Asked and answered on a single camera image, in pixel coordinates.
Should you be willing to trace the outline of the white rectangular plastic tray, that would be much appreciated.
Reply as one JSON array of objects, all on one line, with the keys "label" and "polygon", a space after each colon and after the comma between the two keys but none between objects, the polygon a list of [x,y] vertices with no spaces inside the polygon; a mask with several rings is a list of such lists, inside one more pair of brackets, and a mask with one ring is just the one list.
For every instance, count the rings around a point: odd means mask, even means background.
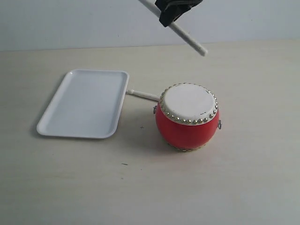
[{"label": "white rectangular plastic tray", "polygon": [[125,71],[69,71],[37,124],[43,136],[105,139],[117,130],[129,74]]}]

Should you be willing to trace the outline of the small red drum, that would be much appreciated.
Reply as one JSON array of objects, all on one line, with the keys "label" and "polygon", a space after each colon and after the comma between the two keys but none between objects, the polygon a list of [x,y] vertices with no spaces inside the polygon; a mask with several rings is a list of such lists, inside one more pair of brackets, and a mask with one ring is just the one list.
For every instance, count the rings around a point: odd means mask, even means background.
[{"label": "small red drum", "polygon": [[161,93],[154,114],[163,139],[181,151],[201,148],[222,127],[216,95],[199,84],[168,87]]}]

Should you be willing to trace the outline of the wooden drumstick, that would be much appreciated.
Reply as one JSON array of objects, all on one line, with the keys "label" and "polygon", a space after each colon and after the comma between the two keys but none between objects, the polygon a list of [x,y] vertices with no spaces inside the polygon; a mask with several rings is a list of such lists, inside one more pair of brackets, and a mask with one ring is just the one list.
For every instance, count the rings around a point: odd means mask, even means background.
[{"label": "wooden drumstick", "polygon": [[[139,0],[152,14],[154,14],[157,18],[160,17],[160,10],[155,6],[154,3],[151,3],[148,0]],[[178,26],[175,22],[172,22],[168,26],[173,32],[175,32],[181,39],[183,39],[188,45],[190,45],[196,52],[198,52],[201,56],[206,56],[208,51],[200,43],[194,40],[187,32],[185,32],[180,26]]]},{"label": "wooden drumstick", "polygon": [[127,90],[126,94],[128,95],[132,95],[132,96],[136,96],[139,98],[144,98],[144,99],[148,99],[151,101],[159,101],[160,97],[154,94],[150,94],[150,93],[146,93],[146,92],[142,92],[142,91],[136,91],[136,90]]}]

